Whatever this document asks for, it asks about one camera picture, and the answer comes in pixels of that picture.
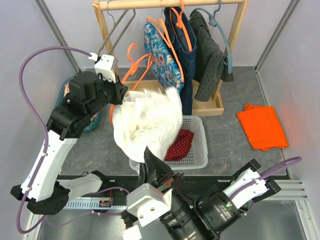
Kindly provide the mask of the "orange hanger of white skirt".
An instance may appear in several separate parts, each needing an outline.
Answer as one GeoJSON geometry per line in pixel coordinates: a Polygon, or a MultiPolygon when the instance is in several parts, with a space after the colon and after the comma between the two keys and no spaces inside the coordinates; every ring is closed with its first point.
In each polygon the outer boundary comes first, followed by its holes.
{"type": "Polygon", "coordinates": [[[144,60],[147,59],[147,67],[146,70],[144,71],[144,73],[142,74],[142,76],[139,78],[139,80],[136,82],[136,84],[134,85],[134,87],[132,88],[132,90],[135,90],[137,88],[137,86],[139,85],[139,83],[142,81],[142,79],[145,77],[145,75],[147,74],[147,72],[149,71],[149,69],[151,68],[153,62],[155,62],[154,57],[152,56],[151,53],[147,53],[144,54],[143,56],[141,56],[137,61],[134,61],[131,58],[131,50],[132,48],[137,49],[137,45],[135,43],[132,43],[127,50],[127,58],[128,60],[131,62],[131,68],[127,71],[127,73],[125,74],[125,76],[123,77],[121,83],[124,84],[126,82],[126,80],[128,79],[129,76],[132,76],[134,73],[136,73],[136,71],[138,70],[139,67],[139,63],[144,60]]]}

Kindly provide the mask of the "orange hanger of floral skirt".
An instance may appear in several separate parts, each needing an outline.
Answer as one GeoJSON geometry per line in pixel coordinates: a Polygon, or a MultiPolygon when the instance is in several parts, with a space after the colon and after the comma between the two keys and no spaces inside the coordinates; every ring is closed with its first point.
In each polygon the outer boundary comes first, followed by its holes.
{"type": "Polygon", "coordinates": [[[151,16],[147,16],[146,17],[146,22],[151,22],[155,24],[155,28],[157,29],[159,35],[162,37],[163,41],[166,43],[166,45],[171,49],[174,59],[177,63],[177,66],[179,67],[180,73],[181,73],[181,81],[184,83],[185,82],[185,78],[184,78],[184,73],[183,73],[183,69],[182,69],[182,65],[179,61],[179,58],[176,54],[176,51],[174,49],[174,46],[171,42],[167,27],[165,25],[165,22],[162,18],[159,19],[153,19],[151,16]]]}

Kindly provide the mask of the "blue floral skirt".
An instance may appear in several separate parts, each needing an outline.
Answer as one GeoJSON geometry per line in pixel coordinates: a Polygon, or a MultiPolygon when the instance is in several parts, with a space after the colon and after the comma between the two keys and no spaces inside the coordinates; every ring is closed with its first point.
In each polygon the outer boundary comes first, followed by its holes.
{"type": "Polygon", "coordinates": [[[143,45],[144,53],[154,58],[151,71],[158,82],[163,88],[175,87],[180,93],[184,87],[182,72],[169,47],[150,21],[144,25],[143,45]]]}

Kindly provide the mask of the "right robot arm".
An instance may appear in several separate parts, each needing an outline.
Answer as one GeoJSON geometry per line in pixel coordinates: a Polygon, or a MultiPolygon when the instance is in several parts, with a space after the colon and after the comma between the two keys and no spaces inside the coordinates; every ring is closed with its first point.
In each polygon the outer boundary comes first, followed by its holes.
{"type": "Polygon", "coordinates": [[[139,165],[138,184],[127,198],[127,210],[142,226],[160,221],[174,240],[217,240],[257,203],[280,191],[271,176],[284,168],[278,163],[262,173],[251,160],[232,177],[186,177],[158,159],[149,149],[139,165]]]}

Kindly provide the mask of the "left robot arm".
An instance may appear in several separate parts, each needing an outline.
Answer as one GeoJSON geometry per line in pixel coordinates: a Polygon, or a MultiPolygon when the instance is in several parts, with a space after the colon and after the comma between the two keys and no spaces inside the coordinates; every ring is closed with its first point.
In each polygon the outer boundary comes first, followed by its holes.
{"type": "Polygon", "coordinates": [[[55,215],[68,201],[93,193],[104,197],[110,191],[97,170],[67,180],[59,180],[58,175],[92,117],[108,104],[122,104],[128,87],[119,79],[109,82],[100,73],[82,71],[68,82],[68,88],[44,127],[43,147],[29,176],[10,191],[17,200],[26,201],[27,209],[35,215],[55,215]]]}

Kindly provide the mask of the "red polka dot skirt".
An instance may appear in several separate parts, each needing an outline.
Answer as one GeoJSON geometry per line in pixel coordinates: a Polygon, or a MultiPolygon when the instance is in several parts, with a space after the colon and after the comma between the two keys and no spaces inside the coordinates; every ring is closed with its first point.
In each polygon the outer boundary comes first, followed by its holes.
{"type": "Polygon", "coordinates": [[[185,158],[192,147],[193,138],[193,132],[181,129],[173,144],[167,150],[164,160],[168,162],[179,162],[185,158]]]}

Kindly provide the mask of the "grey metal hanger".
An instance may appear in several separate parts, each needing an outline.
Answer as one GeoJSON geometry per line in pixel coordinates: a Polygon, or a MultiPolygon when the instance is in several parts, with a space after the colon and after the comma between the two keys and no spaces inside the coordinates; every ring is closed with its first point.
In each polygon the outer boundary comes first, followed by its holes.
{"type": "Polygon", "coordinates": [[[129,26],[131,25],[131,23],[133,22],[133,20],[136,17],[136,10],[133,9],[132,10],[132,13],[133,13],[132,17],[126,22],[126,25],[123,27],[123,29],[119,33],[115,42],[112,43],[111,36],[115,32],[115,30],[118,28],[119,24],[121,23],[123,18],[126,16],[126,14],[129,12],[129,10],[128,9],[124,10],[122,12],[122,14],[120,15],[120,17],[117,19],[117,21],[115,21],[114,16],[112,14],[109,14],[109,3],[110,2],[111,2],[111,0],[108,0],[106,2],[106,9],[103,10],[102,7],[100,6],[100,4],[101,4],[100,0],[93,0],[92,1],[93,9],[94,9],[96,19],[97,19],[97,22],[98,22],[98,25],[100,28],[100,32],[101,32],[101,35],[103,38],[103,42],[102,42],[101,46],[99,47],[99,49],[97,50],[98,56],[101,55],[101,52],[103,49],[106,50],[106,53],[108,55],[114,54],[114,50],[115,50],[116,46],[118,45],[119,41],[121,40],[121,38],[123,37],[123,35],[125,34],[125,32],[127,31],[127,29],[129,28],[129,26]],[[111,30],[108,30],[108,26],[107,26],[104,12],[107,12],[113,20],[113,27],[111,30]]]}

